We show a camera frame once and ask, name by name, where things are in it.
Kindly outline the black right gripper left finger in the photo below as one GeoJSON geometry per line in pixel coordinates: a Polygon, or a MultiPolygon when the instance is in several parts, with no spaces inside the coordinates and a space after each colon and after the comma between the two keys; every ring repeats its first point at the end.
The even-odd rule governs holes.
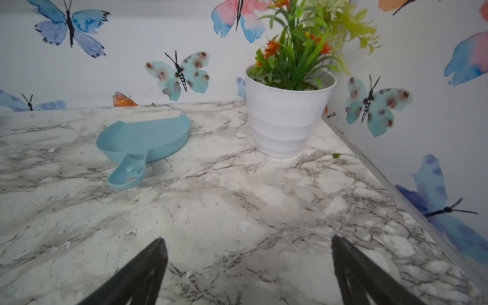
{"type": "Polygon", "coordinates": [[[80,303],[155,304],[168,261],[165,240],[157,238],[80,303]]]}

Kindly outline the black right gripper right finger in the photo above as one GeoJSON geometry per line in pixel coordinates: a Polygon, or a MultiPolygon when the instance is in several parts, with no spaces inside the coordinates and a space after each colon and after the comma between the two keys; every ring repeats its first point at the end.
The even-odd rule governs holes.
{"type": "Polygon", "coordinates": [[[346,238],[333,237],[332,255],[344,304],[423,304],[346,238]]]}

